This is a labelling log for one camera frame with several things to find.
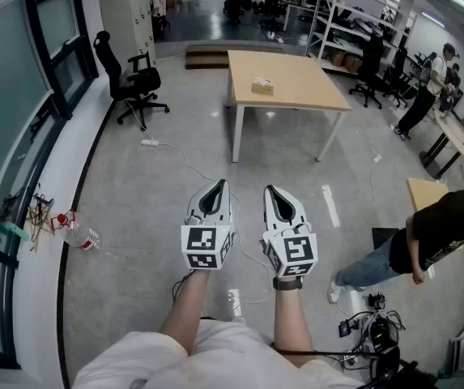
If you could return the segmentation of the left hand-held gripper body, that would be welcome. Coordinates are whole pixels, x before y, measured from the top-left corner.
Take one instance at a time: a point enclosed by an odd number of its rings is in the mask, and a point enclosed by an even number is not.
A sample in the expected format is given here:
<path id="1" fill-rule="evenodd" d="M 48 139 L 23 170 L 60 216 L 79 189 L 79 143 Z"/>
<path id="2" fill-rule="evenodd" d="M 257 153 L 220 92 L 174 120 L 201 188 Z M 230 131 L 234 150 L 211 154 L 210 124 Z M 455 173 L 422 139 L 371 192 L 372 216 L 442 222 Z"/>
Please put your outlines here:
<path id="1" fill-rule="evenodd" d="M 181 253 L 192 270 L 219 270 L 233 246 L 236 225 L 232 209 L 204 216 L 190 208 L 181 226 Z"/>

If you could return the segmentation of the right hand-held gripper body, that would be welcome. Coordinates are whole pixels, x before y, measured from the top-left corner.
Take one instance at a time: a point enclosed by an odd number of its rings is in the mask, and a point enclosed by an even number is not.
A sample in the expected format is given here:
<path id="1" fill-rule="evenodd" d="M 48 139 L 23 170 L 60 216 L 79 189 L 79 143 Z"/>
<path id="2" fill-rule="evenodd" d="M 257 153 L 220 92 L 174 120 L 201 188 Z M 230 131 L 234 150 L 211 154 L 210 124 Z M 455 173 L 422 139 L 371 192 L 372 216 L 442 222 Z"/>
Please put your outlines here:
<path id="1" fill-rule="evenodd" d="M 277 278 L 306 276 L 317 264 L 317 237 L 309 222 L 295 227 L 266 231 L 264 254 Z"/>

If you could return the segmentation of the person's right forearm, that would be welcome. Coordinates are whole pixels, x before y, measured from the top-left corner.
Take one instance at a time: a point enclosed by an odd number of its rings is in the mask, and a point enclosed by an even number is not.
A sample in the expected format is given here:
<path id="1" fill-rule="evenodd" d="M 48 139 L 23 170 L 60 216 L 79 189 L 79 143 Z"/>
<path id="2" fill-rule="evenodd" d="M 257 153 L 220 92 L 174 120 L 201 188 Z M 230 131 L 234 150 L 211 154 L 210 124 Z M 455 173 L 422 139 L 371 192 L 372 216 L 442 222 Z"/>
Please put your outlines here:
<path id="1" fill-rule="evenodd" d="M 275 290 L 274 348 L 285 357 L 297 357 L 313 351 L 300 289 L 279 292 Z"/>

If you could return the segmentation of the person's left forearm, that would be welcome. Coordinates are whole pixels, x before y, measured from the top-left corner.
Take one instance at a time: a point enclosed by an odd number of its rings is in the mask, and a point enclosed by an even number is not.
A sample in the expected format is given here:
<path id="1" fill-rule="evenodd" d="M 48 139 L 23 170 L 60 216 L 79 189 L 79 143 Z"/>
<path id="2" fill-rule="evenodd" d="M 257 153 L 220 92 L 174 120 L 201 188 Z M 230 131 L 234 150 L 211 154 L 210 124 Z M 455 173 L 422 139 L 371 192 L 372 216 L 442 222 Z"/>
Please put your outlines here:
<path id="1" fill-rule="evenodd" d="M 185 280 L 160 333 L 174 339 L 191 354 L 198 333 L 210 271 L 197 270 Z"/>

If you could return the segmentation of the clear plastic bottle red cap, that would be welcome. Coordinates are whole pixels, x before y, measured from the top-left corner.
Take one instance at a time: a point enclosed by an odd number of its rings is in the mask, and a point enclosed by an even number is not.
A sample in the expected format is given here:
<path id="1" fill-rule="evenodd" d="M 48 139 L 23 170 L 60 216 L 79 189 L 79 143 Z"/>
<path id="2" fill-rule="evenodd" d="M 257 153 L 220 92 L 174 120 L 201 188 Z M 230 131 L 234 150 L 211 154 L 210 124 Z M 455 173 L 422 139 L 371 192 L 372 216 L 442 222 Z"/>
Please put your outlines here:
<path id="1" fill-rule="evenodd" d="M 54 233 L 59 233 L 63 241 L 78 250 L 91 250 L 100 247 L 100 235 L 73 208 L 59 213 L 50 221 Z"/>

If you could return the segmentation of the person's white shirt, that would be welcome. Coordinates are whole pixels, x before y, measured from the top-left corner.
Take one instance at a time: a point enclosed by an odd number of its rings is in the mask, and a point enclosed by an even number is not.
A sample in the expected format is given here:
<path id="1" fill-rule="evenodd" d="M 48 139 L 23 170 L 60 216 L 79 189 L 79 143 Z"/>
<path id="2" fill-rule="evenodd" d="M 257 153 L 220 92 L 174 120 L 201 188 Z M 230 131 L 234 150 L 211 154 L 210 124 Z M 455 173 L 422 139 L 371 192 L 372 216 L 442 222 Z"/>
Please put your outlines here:
<path id="1" fill-rule="evenodd" d="M 238 322 L 203 320 L 194 352 L 172 337 L 131 332 L 85 365 L 72 389 L 356 389 L 322 360 L 296 366 Z"/>

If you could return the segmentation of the small wooden board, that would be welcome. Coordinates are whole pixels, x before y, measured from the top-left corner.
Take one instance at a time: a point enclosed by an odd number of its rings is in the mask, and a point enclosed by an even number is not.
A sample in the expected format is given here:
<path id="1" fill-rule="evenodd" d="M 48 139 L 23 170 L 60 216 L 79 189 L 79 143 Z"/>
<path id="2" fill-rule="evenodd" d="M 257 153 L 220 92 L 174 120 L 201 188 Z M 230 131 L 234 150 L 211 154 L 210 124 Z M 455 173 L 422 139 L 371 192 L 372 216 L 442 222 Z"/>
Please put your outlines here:
<path id="1" fill-rule="evenodd" d="M 436 203 L 449 192 L 446 184 L 416 178 L 407 179 L 407 189 L 415 212 Z"/>

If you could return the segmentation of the black office chair with cloth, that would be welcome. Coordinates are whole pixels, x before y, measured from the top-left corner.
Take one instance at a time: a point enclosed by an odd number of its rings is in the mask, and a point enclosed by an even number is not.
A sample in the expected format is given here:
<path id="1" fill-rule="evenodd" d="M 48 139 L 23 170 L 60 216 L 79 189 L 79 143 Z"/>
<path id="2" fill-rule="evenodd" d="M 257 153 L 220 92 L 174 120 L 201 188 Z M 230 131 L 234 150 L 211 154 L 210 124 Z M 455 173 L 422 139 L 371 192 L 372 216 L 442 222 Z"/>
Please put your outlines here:
<path id="1" fill-rule="evenodd" d="M 166 104 L 157 103 L 158 96 L 155 90 L 161 86 L 160 74 L 151 65 L 149 53 L 133 56 L 128 59 L 131 69 L 123 70 L 110 44 L 110 34 L 101 31 L 96 34 L 93 48 L 96 55 L 109 77 L 110 96 L 115 101 L 124 101 L 128 109 L 117 118 L 117 124 L 122 125 L 124 118 L 133 114 L 138 120 L 141 130 L 147 126 L 144 121 L 144 108 L 162 108 L 165 113 L 170 112 Z"/>

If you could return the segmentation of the brown wooden step platform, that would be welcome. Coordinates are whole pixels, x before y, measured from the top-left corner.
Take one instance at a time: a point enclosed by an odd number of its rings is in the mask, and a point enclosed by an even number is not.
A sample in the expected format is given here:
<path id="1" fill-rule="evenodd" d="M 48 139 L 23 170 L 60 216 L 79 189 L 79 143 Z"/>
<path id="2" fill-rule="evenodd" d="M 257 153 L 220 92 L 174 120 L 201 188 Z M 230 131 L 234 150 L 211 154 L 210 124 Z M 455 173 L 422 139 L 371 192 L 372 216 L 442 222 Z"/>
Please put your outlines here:
<path id="1" fill-rule="evenodd" d="M 185 51 L 186 70 L 228 69 L 228 51 L 283 53 L 279 47 L 260 45 L 189 45 Z"/>

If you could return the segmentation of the light wooden table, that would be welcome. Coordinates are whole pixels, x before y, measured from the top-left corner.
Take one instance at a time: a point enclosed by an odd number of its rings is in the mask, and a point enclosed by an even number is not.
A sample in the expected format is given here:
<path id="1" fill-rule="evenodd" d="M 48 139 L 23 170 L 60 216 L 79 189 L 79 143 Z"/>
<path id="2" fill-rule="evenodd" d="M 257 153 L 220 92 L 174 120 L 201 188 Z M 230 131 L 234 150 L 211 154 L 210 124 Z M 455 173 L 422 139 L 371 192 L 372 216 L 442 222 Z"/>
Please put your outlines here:
<path id="1" fill-rule="evenodd" d="M 317 62 L 296 55 L 238 50 L 229 50 L 228 60 L 225 106 L 236 106 L 232 162 L 239 161 L 241 133 L 247 108 L 336 112 L 332 131 L 315 156 L 315 160 L 321 162 L 338 133 L 345 113 L 351 111 L 351 106 Z M 275 87 L 274 95 L 253 93 L 251 85 L 254 77 L 270 79 Z"/>

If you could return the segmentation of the black bag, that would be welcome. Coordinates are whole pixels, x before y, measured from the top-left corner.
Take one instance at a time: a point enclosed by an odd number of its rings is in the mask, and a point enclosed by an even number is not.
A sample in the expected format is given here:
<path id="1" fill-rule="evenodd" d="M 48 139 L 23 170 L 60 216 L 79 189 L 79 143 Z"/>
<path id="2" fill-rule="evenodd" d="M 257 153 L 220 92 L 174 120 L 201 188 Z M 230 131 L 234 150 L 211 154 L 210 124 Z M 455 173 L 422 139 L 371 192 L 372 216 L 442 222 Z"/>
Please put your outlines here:
<path id="1" fill-rule="evenodd" d="M 437 378 L 420 370 L 417 361 L 403 360 L 398 346 L 360 356 L 370 360 L 370 379 L 357 389 L 438 389 Z"/>

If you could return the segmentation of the round white table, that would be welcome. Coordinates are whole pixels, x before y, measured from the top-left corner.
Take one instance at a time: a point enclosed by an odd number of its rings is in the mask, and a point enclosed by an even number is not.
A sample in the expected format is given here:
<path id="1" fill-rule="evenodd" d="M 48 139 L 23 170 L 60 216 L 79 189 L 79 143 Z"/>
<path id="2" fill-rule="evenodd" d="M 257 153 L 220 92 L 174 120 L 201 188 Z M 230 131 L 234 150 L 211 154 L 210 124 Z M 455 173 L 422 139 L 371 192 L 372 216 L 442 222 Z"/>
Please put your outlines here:
<path id="1" fill-rule="evenodd" d="M 440 180 L 460 156 L 464 157 L 464 129 L 458 120 L 449 113 L 442 113 L 439 109 L 434 109 L 433 115 L 435 123 L 441 129 L 441 135 L 426 152 L 419 154 L 419 158 L 428 174 L 433 179 Z M 454 146 L 455 152 L 444 165 L 440 166 L 436 163 L 436 158 L 448 143 Z"/>

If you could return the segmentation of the white metal shelving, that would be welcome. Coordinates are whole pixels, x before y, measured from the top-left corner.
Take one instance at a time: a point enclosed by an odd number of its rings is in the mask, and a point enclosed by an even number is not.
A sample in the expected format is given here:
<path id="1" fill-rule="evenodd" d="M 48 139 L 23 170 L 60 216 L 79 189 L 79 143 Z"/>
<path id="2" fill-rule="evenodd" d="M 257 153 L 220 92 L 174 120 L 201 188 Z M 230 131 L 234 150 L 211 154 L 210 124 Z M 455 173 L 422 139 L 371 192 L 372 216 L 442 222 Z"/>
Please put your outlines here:
<path id="1" fill-rule="evenodd" d="M 409 14 L 399 0 L 317 0 L 305 55 L 324 70 L 354 75 L 333 66 L 330 55 L 342 50 L 362 58 L 364 42 L 376 33 L 383 40 L 381 68 L 385 68 L 408 37 Z"/>

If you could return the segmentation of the white desk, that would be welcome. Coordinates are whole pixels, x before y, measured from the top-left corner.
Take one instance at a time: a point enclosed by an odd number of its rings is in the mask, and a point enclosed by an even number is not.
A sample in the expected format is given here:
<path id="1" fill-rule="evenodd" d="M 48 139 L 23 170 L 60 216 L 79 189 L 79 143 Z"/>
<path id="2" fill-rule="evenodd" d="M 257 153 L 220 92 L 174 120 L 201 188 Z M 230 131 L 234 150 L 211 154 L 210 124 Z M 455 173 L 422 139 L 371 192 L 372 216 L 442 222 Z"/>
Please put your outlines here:
<path id="1" fill-rule="evenodd" d="M 299 4 L 287 3 L 286 4 L 286 12 L 285 12 L 285 16 L 284 16 L 284 22 L 283 22 L 283 31 L 284 32 L 287 31 L 289 17 L 290 17 L 290 13 L 291 13 L 292 10 L 314 12 L 315 9 L 316 9 L 316 7 L 312 6 L 312 5 L 299 5 Z"/>

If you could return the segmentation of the beige locker cabinet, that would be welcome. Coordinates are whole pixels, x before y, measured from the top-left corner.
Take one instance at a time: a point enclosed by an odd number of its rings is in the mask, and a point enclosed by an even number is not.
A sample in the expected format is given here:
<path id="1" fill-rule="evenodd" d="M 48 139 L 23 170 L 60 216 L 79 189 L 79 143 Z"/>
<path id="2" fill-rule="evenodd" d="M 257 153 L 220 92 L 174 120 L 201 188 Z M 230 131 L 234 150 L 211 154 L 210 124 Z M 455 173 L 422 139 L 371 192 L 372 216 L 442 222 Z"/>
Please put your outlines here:
<path id="1" fill-rule="evenodd" d="M 155 43 L 151 23 L 150 0 L 99 0 L 104 30 L 121 66 L 139 54 L 149 54 L 156 65 Z"/>

